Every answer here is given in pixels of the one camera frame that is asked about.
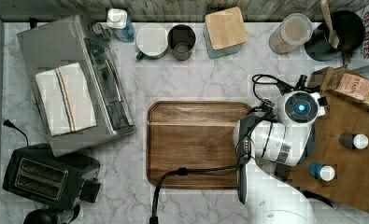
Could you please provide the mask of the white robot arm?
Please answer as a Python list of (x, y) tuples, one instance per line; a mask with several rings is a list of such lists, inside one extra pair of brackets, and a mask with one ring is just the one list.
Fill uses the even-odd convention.
[(313, 123), (325, 114), (326, 105), (317, 92), (292, 91), (282, 95), (271, 112), (262, 117), (251, 113), (235, 124), (237, 194), (250, 224), (316, 224), (304, 194), (267, 174), (256, 160), (288, 166), (303, 161)]

